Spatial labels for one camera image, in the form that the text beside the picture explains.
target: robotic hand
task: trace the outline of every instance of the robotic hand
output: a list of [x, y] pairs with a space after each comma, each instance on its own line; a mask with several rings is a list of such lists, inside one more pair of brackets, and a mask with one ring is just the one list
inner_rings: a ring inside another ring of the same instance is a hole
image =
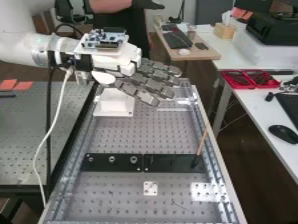
[[171, 87], [179, 85], [181, 70], [141, 58], [141, 49], [127, 43], [123, 29], [97, 29], [85, 34], [78, 43], [71, 41], [75, 40], [54, 41], [49, 56], [53, 55], [50, 61], [55, 65], [71, 61], [78, 81], [91, 75], [102, 87], [115, 87], [154, 107], [159, 105], [159, 98], [174, 98]]
[[165, 9], [165, 6], [153, 0], [133, 0], [131, 5], [133, 7], [142, 9]]

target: cable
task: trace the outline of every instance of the cable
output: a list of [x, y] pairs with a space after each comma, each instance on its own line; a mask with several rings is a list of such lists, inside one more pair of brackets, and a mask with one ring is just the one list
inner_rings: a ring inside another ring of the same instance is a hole
[[238, 118], [235, 118], [220, 130], [219, 130], [219, 132], [223, 130], [223, 129], [226, 129], [235, 121], [238, 121], [243, 116], [246, 115], [246, 113], [244, 114], [242, 114]]
[[179, 15], [178, 15], [178, 18], [182, 19], [182, 21], [183, 21], [183, 12], [185, 12], [185, 0], [182, 0]]
[[[53, 81], [53, 74], [57, 67], [48, 68], [48, 87], [46, 87], [46, 121], [45, 121], [45, 133], [48, 133], [50, 128], [50, 105], [52, 105], [52, 81]], [[50, 168], [50, 135], [46, 139], [46, 199], [49, 198], [50, 191], [52, 191], [52, 181], [50, 181], [50, 175], [52, 175], [52, 168]]]
[[33, 157], [33, 170], [34, 170], [34, 174], [36, 174], [36, 177], [37, 177], [37, 180], [38, 180], [40, 192], [41, 192], [41, 198], [42, 198], [44, 207], [45, 207], [45, 194], [44, 194], [44, 187], [42, 187], [41, 178], [40, 178], [40, 175], [38, 175], [38, 172], [37, 172], [37, 168], [36, 168], [36, 160], [37, 160], [37, 156], [38, 156], [40, 150], [42, 148], [44, 142], [46, 141], [46, 139], [48, 139], [48, 137], [49, 137], [49, 135], [50, 135], [50, 133], [53, 131], [53, 128], [55, 126], [55, 123], [57, 123], [58, 114], [59, 114], [61, 105], [62, 105], [62, 97], [63, 97], [65, 85], [66, 85], [67, 79], [69, 79], [71, 74], [73, 74], [73, 69], [70, 67], [67, 69], [67, 71], [66, 71], [65, 78], [63, 78], [63, 81], [62, 81], [62, 87], [61, 87], [61, 92], [59, 92], [59, 97], [58, 97], [58, 105], [57, 105], [57, 110], [55, 110], [53, 122], [52, 122], [50, 128], [48, 130], [48, 133], [45, 134], [44, 139], [40, 142], [40, 145], [37, 147], [37, 150], [36, 150], [36, 153], [34, 153], [34, 157]]
[[53, 32], [54, 32], [55, 34], [57, 34], [58, 29], [59, 29], [62, 26], [67, 26], [67, 27], [70, 27], [73, 30], [77, 31], [77, 33], [81, 34], [81, 36], [83, 36], [83, 33], [81, 32], [81, 30], [78, 30], [73, 25], [70, 25], [70, 24], [67, 24], [67, 23], [61, 23], [58, 26], [55, 26], [55, 28], [54, 28], [54, 30], [53, 30]]

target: computer keyboard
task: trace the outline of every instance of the computer keyboard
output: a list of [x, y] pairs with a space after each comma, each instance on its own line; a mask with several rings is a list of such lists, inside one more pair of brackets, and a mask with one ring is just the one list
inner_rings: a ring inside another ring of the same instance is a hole
[[163, 34], [170, 49], [191, 48], [193, 42], [182, 31], [169, 32]]
[[298, 129], [298, 95], [276, 94], [278, 102]]
[[178, 30], [178, 26], [175, 24], [166, 24], [161, 26], [161, 29], [163, 31], [177, 31]]

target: wooden stick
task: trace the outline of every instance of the wooden stick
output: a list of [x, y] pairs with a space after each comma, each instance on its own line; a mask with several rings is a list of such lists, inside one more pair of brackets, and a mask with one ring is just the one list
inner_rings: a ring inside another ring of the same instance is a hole
[[198, 151], [197, 151], [197, 156], [201, 155], [202, 153], [202, 147], [203, 147], [203, 143], [204, 143], [204, 138], [207, 137], [207, 127], [206, 127], [206, 130], [203, 132], [203, 135], [202, 135], [202, 140], [201, 140], [201, 143], [199, 143], [199, 147], [198, 147]]

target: metal table surface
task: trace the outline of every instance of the metal table surface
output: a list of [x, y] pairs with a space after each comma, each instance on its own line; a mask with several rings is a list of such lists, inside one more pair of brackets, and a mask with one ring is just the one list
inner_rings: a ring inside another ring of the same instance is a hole
[[[54, 115], [61, 83], [52, 85], [52, 116]], [[78, 86], [67, 82], [57, 126], [52, 134], [52, 170], [59, 158], [91, 84]], [[14, 98], [0, 99], [0, 189], [2, 186], [37, 185], [32, 159], [45, 135], [46, 83], [34, 82], [28, 91]], [[37, 170], [45, 183], [45, 146], [37, 161]]]
[[[135, 101], [131, 118], [94, 118], [91, 105], [40, 224], [246, 223], [211, 134], [203, 173], [82, 172], [87, 153], [194, 154], [207, 119], [183, 80], [158, 108]], [[158, 183], [158, 195], [143, 182]]]

